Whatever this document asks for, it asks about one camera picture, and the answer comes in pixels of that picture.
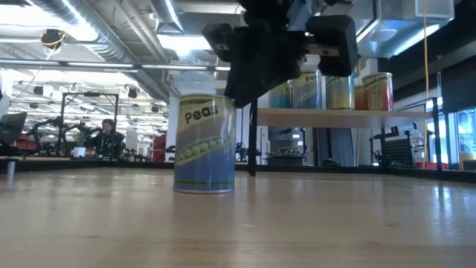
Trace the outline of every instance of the wooden table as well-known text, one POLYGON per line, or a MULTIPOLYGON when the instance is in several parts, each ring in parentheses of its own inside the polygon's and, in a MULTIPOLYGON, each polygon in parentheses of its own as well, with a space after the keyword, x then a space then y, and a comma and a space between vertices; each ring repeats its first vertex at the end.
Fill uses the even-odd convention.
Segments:
POLYGON ((476 267, 476 188, 351 174, 237 173, 223 195, 172 170, 0 182, 1 268, 476 267))

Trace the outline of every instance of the can on shelf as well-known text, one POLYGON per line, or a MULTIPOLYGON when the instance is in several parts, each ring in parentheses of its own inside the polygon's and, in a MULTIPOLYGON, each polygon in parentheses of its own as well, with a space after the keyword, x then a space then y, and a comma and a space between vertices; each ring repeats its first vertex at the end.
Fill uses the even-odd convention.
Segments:
POLYGON ((326 77, 327 109, 355 109, 354 78, 326 77))
POLYGON ((371 111, 393 110, 392 74, 377 73, 362 78, 364 102, 371 111))
POLYGON ((282 83, 269 92, 269 108, 293 108, 292 88, 288 82, 282 83))
POLYGON ((237 110, 230 98, 178 99, 174 191, 220 194, 234 190, 237 110))
POLYGON ((295 108, 322 109, 322 75, 319 70, 303 72, 294 79, 291 88, 294 92, 295 108))
POLYGON ((354 92, 356 94, 356 110, 366 110, 367 104, 365 103, 364 86, 355 86, 354 92))

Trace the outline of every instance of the person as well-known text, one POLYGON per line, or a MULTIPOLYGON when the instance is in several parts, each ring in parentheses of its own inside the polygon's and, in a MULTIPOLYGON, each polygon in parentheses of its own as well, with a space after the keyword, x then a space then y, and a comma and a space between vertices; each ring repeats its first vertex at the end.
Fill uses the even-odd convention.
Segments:
POLYGON ((94 138, 87 140, 85 144, 96 147, 96 154, 99 156, 113 156, 115 159, 120 159, 123 140, 124 135, 116 132, 114 121, 104 119, 101 132, 94 138))

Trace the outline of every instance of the shelf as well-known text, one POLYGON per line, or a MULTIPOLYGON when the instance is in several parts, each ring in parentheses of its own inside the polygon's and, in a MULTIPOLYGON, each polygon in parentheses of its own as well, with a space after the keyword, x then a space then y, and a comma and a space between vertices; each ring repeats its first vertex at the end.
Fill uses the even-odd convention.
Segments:
POLYGON ((430 119, 430 112, 258 109, 258 126, 382 128, 430 119))

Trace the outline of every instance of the robotic arm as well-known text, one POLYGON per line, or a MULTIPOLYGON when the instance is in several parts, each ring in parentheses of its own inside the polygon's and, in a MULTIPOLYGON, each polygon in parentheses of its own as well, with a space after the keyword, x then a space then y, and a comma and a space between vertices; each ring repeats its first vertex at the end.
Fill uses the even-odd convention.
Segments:
MULTIPOLYGON (((338 0, 324 0, 334 4, 338 0)), ((242 108, 300 76, 306 54, 321 56, 323 75, 346 77, 358 61, 355 22, 349 16, 313 16, 319 0, 239 0, 247 27, 208 25, 203 35, 231 64, 225 96, 242 108)))

